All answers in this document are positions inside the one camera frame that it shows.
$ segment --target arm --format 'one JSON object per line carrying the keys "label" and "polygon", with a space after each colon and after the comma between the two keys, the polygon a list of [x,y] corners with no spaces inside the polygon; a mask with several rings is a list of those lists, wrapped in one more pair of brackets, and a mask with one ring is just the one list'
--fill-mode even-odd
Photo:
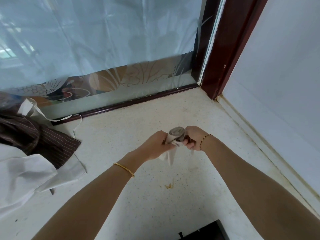
{"label": "arm", "polygon": [[[185,145],[199,151],[208,133],[196,126],[187,127],[187,131],[194,142],[185,141]],[[276,181],[214,136],[207,136],[201,149],[265,240],[320,239],[320,220]]]}
{"label": "arm", "polygon": [[[158,158],[162,153],[174,148],[171,144],[162,145],[166,137],[167,133],[156,132],[118,163],[135,173],[145,161]],[[111,166],[68,200],[33,240],[93,240],[131,177],[132,175],[120,166]]]}

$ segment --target person's left hand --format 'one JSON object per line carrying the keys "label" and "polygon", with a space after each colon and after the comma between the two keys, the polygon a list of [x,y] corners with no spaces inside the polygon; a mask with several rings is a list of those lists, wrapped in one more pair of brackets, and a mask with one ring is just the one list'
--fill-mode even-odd
{"label": "person's left hand", "polygon": [[174,149],[173,144],[163,144],[168,133],[162,130],[154,133],[145,143],[138,147],[137,151],[145,156],[146,161],[158,158],[162,153]]}

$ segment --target speckled tile floor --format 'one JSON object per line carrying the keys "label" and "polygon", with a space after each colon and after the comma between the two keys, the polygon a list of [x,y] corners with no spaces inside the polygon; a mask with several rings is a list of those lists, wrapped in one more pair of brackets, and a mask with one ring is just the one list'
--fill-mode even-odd
{"label": "speckled tile floor", "polygon": [[[71,132],[79,121],[56,129]],[[76,155],[88,174],[61,186],[56,193],[38,193],[22,208],[0,220],[2,240],[28,240],[77,191],[108,169],[157,130],[197,125],[214,134],[244,160],[278,181],[305,205],[282,176],[220,104],[200,89],[163,97],[85,118],[76,131],[82,145]],[[220,219],[229,238],[262,239],[202,152],[178,148],[174,165],[148,161],[124,188],[96,237],[105,239],[179,239]]]}

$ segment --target glass panel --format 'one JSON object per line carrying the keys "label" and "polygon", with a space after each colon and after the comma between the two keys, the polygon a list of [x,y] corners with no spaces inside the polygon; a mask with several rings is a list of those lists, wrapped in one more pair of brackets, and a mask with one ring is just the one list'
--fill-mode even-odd
{"label": "glass panel", "polygon": [[196,83],[206,0],[17,0],[0,7],[0,102],[64,117]]}

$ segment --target rolled beige fabric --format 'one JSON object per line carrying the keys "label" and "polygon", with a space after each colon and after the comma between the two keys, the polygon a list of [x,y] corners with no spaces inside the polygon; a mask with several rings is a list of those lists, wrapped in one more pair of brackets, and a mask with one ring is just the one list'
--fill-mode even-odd
{"label": "rolled beige fabric", "polygon": [[[176,145],[178,147],[180,145],[183,145],[183,140],[184,140],[185,136],[186,136],[186,130],[184,128],[182,128],[180,126],[173,128],[169,131],[168,136],[165,141],[165,144],[171,143],[171,144]],[[161,154],[159,159],[162,161],[168,161],[168,164],[170,166],[172,166],[174,163],[174,156],[176,154],[177,147]]]}

